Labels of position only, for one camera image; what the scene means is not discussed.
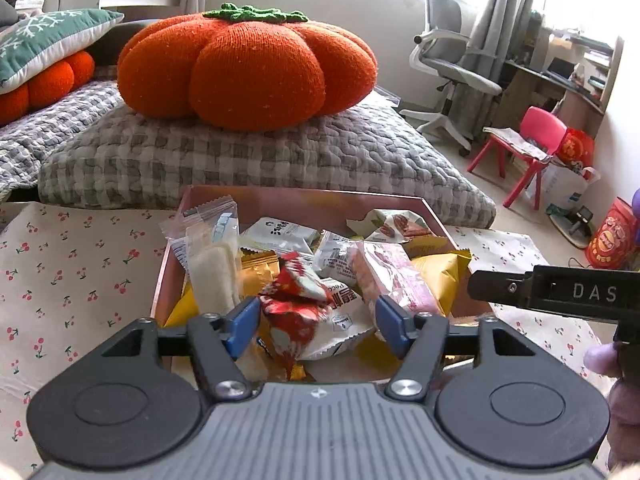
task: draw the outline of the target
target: gray ribbed plate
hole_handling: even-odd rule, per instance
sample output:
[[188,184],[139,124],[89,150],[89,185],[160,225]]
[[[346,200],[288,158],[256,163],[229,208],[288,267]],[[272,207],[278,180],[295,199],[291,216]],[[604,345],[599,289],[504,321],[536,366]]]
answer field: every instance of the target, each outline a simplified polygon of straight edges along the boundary
[[373,384],[273,384],[222,404],[188,444],[126,471],[88,473],[47,464],[34,480],[600,480],[589,463],[514,471],[460,453],[415,404]]

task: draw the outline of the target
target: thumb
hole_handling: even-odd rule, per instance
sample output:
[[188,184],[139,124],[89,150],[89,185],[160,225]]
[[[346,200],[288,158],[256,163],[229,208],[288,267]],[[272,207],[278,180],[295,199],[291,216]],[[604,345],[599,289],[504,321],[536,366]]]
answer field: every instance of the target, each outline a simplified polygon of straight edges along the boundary
[[618,350],[615,343],[589,348],[584,355],[584,366],[597,374],[620,377]]

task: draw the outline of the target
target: green knitted leaf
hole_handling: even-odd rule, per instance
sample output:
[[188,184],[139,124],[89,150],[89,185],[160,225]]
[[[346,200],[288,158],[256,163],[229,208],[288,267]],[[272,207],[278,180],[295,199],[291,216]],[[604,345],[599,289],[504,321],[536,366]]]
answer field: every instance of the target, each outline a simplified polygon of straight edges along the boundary
[[299,10],[293,12],[282,12],[280,9],[256,9],[254,6],[245,5],[238,7],[235,4],[222,4],[217,10],[203,12],[205,18],[217,18],[231,23],[240,22],[265,22],[275,23],[301,23],[308,22],[306,17]]

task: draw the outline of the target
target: orange pumpkin cushion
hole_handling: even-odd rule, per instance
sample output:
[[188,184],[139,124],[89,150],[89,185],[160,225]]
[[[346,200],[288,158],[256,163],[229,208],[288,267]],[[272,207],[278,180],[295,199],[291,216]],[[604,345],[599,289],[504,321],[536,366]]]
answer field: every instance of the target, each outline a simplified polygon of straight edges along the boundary
[[46,108],[94,76],[94,58],[84,50],[54,63],[6,94],[0,94],[0,126],[18,120],[29,110]]
[[223,4],[221,10],[154,23],[126,44],[118,88],[155,118],[197,115],[248,132],[335,114],[375,86],[367,44],[299,11]]

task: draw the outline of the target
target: gray office chair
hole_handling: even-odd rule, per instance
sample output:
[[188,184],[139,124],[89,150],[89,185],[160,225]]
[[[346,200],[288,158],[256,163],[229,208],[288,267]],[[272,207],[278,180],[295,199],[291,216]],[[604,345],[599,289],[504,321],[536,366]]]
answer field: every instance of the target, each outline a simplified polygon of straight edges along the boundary
[[[425,120],[426,122],[417,128],[422,134],[433,134],[438,127],[444,128],[462,145],[460,153],[468,155],[471,149],[469,140],[449,119],[456,86],[462,83],[489,95],[499,95],[502,88],[458,64],[466,55],[486,55],[467,46],[468,35],[476,20],[475,10],[461,0],[426,0],[425,16],[425,31],[414,37],[416,47],[409,56],[409,64],[416,70],[438,75],[449,81],[438,87],[438,90],[443,92],[443,97],[438,101],[440,112],[402,110],[400,113],[406,117]],[[449,91],[444,93],[449,83]]]

